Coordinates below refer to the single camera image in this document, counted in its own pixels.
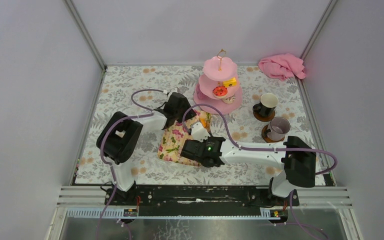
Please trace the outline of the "yellow roll cake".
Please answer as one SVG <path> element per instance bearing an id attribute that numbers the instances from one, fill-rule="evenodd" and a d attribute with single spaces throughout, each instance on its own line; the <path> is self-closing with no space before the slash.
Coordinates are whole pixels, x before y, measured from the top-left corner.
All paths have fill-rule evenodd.
<path id="1" fill-rule="evenodd" d="M 226 88 L 235 87 L 237 84 L 238 82 L 236 77 L 232 77 L 231 79 L 222 82 L 222 85 Z"/>

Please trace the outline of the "floral dessert tray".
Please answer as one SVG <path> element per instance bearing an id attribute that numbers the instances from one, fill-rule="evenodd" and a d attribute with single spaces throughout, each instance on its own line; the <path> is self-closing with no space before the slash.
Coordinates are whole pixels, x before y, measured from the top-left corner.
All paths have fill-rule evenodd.
<path id="1" fill-rule="evenodd" d="M 209 121 L 209 128 L 207 131 L 211 131 L 210 125 L 212 121 L 212 115 L 203 110 L 194 110 L 196 117 L 185 121 L 188 128 L 192 124 L 200 121 L 200 118 L 206 118 Z M 157 151 L 157 157 L 166 162 L 178 163 L 186 166 L 200 167 L 201 164 L 193 160 L 181 157 L 181 151 L 186 140 L 192 140 L 193 138 L 183 128 L 183 124 L 175 123 L 169 128 L 164 130 L 162 141 Z"/>

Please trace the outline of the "pink three-tier cake stand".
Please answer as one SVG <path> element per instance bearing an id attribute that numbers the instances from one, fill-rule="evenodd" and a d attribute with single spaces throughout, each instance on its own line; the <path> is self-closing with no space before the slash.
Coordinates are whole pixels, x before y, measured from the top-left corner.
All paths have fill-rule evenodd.
<path id="1" fill-rule="evenodd" d="M 196 104 L 200 105 L 203 111 L 216 114 L 217 112 L 210 108 L 210 106 L 212 106 L 218 109 L 223 115 L 227 115 L 241 106 L 243 90 L 238 76 L 238 66 L 231 58 L 226 57 L 226 51 L 224 49 L 221 49 L 216 56 L 206 60 L 202 71 L 203 74 L 198 78 L 198 83 L 194 90 L 193 100 Z M 227 87 L 228 93 L 224 98 L 235 95 L 235 101 L 232 104 L 226 104 L 222 101 L 222 98 L 214 97 L 212 91 L 217 86 L 223 86 L 223 81 L 227 81 L 233 77 L 237 79 L 237 85 Z M 200 100 L 197 98 L 197 91 L 205 95 L 204 99 Z"/>

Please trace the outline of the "purple mug black handle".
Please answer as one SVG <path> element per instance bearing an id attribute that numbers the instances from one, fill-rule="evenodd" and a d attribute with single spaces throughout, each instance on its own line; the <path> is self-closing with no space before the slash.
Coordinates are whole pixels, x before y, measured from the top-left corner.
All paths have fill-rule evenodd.
<path id="1" fill-rule="evenodd" d="M 277 116 L 269 122 L 267 136 L 273 141 L 278 141 L 285 137 L 290 129 L 290 122 L 284 117 Z"/>

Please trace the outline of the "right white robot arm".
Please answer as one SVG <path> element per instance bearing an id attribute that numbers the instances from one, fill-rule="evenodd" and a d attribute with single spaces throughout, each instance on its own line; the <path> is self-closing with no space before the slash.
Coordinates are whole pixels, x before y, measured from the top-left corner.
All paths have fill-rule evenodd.
<path id="1" fill-rule="evenodd" d="M 280 169 L 266 193 L 273 206 L 281 205 L 296 188 L 316 185 L 316 154 L 296 136 L 272 143 L 232 142 L 216 136 L 201 141 L 188 139 L 180 155 L 206 168 L 245 163 Z"/>

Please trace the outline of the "brown wooden saucer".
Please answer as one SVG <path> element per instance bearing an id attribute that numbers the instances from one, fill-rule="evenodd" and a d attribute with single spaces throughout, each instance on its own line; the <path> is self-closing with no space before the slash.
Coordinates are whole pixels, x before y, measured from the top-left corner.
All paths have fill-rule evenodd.
<path id="1" fill-rule="evenodd" d="M 261 122 L 270 122 L 276 115 L 276 112 L 273 111 L 269 116 L 262 116 L 261 114 L 259 114 L 258 112 L 255 112 L 253 111 L 253 115 L 254 117 L 261 121 Z"/>
<path id="2" fill-rule="evenodd" d="M 278 143 L 278 142 L 282 142 L 285 140 L 285 137 L 283 137 L 281 140 L 272 140 L 271 138 L 269 138 L 267 136 L 267 133 L 269 132 L 268 131 L 268 126 L 269 125 L 265 125 L 261 131 L 261 137 L 267 142 L 267 143 Z"/>

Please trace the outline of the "chocolate drizzle donut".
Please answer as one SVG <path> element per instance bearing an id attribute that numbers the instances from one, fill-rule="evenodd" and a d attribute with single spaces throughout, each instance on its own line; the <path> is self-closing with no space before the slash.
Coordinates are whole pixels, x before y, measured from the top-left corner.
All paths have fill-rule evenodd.
<path id="1" fill-rule="evenodd" d="M 226 97 L 226 98 L 223 98 L 222 101 L 225 103 L 225 104 L 232 104 L 234 103 L 236 100 L 236 96 L 235 95 L 232 95 L 230 97 Z"/>

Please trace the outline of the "pink wafer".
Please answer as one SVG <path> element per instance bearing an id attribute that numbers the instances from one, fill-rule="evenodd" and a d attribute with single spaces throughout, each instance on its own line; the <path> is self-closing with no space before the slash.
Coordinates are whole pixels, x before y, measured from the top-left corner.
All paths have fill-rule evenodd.
<path id="1" fill-rule="evenodd" d="M 201 91 L 196 91 L 196 97 L 199 99 L 199 100 L 202 100 L 204 99 L 205 95 L 201 92 Z"/>

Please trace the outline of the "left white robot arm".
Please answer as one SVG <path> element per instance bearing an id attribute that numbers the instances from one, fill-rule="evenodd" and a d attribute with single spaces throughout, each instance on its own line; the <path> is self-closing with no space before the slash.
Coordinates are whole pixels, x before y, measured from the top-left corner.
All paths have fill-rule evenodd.
<path id="1" fill-rule="evenodd" d="M 124 206 L 132 204 L 135 192 L 131 187 L 135 179 L 130 172 L 130 157 L 134 153 L 141 134 L 162 131 L 182 124 L 198 115 L 189 100 L 178 92 L 168 94 L 162 106 L 149 109 L 146 113 L 128 115 L 115 112 L 99 135 L 96 146 L 104 164 L 110 166 L 112 182 L 117 189 L 116 199 Z"/>

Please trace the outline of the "black mug white inside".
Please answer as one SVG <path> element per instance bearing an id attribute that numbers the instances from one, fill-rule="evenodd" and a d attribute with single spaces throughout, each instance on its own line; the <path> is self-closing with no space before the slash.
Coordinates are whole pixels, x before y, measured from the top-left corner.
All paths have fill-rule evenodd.
<path id="1" fill-rule="evenodd" d="M 273 93 L 265 93 L 261 95 L 259 103 L 255 104 L 252 110 L 254 113 L 266 118 L 274 113 L 278 104 L 279 99 L 276 95 Z"/>

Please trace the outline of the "red donut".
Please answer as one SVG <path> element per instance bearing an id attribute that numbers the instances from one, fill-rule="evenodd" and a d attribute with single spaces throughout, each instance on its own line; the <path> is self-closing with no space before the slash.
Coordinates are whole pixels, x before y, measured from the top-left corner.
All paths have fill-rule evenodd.
<path id="1" fill-rule="evenodd" d="M 212 90 L 212 94 L 217 99 L 223 99 L 228 94 L 228 89 L 225 86 L 217 86 Z"/>

